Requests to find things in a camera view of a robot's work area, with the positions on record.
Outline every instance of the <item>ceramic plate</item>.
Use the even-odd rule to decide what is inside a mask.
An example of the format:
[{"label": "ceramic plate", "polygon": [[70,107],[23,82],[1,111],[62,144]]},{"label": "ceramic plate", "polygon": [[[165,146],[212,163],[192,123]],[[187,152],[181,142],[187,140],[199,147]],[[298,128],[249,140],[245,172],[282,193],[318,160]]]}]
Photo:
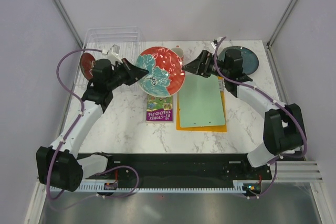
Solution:
[{"label": "ceramic plate", "polygon": [[151,47],[142,52],[135,65],[149,74],[138,81],[139,86],[154,97],[169,97],[178,92],[184,82],[182,61],[172,50]]},{"label": "ceramic plate", "polygon": [[232,47],[224,48],[223,51],[218,55],[219,60],[224,61],[225,52],[228,49],[237,49],[240,52],[242,52],[241,56],[243,58],[243,73],[252,74],[258,69],[259,67],[258,57],[256,56],[254,52],[252,52],[250,49],[246,47],[232,46]]},{"label": "ceramic plate", "polygon": [[95,65],[95,58],[93,57],[92,54],[89,54],[88,52],[85,52],[82,54],[79,60],[79,66],[80,70],[82,71],[84,77],[87,80],[91,80],[93,75],[92,75],[92,69],[93,66]]}]

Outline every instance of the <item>transparent acrylic box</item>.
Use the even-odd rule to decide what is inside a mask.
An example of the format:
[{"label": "transparent acrylic box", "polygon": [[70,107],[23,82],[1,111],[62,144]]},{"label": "transparent acrylic box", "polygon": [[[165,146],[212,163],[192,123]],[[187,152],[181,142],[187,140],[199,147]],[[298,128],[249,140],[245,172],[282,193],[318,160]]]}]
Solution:
[{"label": "transparent acrylic box", "polygon": [[[144,50],[145,41],[138,27],[90,28],[86,33],[83,48],[109,50],[114,44],[120,46],[119,55],[121,58],[126,58],[132,64],[135,64],[138,55]],[[106,57],[99,52],[88,52],[92,54],[96,60]],[[87,84],[88,80],[82,74],[78,63],[75,85],[86,88]],[[120,88],[123,91],[135,91],[137,85],[123,85]]]}]

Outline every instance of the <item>light green board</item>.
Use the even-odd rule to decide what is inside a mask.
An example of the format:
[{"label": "light green board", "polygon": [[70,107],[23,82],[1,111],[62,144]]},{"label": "light green board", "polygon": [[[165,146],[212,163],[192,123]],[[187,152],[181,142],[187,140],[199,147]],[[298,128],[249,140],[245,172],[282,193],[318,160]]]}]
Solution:
[{"label": "light green board", "polygon": [[203,127],[225,124],[218,78],[186,75],[178,93],[180,126]]}]

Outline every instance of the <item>book cover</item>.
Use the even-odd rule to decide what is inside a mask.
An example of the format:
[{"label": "book cover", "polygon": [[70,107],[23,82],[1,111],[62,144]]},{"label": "book cover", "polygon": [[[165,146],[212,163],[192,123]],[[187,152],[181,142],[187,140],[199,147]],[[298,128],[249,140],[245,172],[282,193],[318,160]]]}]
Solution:
[{"label": "book cover", "polygon": [[148,95],[146,121],[149,123],[172,123],[173,97],[159,98]]}]

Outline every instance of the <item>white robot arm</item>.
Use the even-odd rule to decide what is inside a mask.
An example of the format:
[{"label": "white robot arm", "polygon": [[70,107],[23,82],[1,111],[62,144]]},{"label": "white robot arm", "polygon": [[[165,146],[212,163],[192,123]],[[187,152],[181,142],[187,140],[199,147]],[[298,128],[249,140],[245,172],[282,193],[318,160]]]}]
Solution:
[{"label": "white robot arm", "polygon": [[[83,178],[106,169],[108,159],[104,155],[92,154],[80,160],[77,160],[77,156],[88,132],[110,104],[113,98],[112,90],[122,84],[131,85],[148,74],[147,70],[131,65],[126,59],[121,61],[122,63],[116,65],[114,69],[112,69],[111,62],[108,59],[96,61],[92,71],[93,80],[89,82],[82,97],[84,102],[83,114],[67,136],[66,141],[64,141],[64,134],[68,132],[70,126],[66,127],[49,147],[40,147],[36,153],[41,183],[46,184],[51,159],[55,150],[60,146],[60,142],[64,144],[60,146],[55,163],[51,164],[53,168],[50,185],[75,191]],[[244,82],[253,87],[256,86],[252,79],[242,72],[240,51],[231,51],[230,55],[226,55],[224,62],[219,62],[219,66],[221,72],[228,78]],[[212,74],[217,75],[214,69],[213,56],[206,50],[203,50],[197,59],[184,65],[183,69],[206,78]],[[232,95],[252,106],[265,120],[264,142],[248,153],[246,159],[242,161],[245,170],[264,166],[280,153],[302,145],[302,138],[293,122],[281,113],[272,102],[254,89],[234,85],[230,82],[224,81],[224,83],[225,88]],[[300,108],[296,104],[277,103],[290,111],[304,130]],[[287,122],[288,126],[283,127],[283,121]]]}]

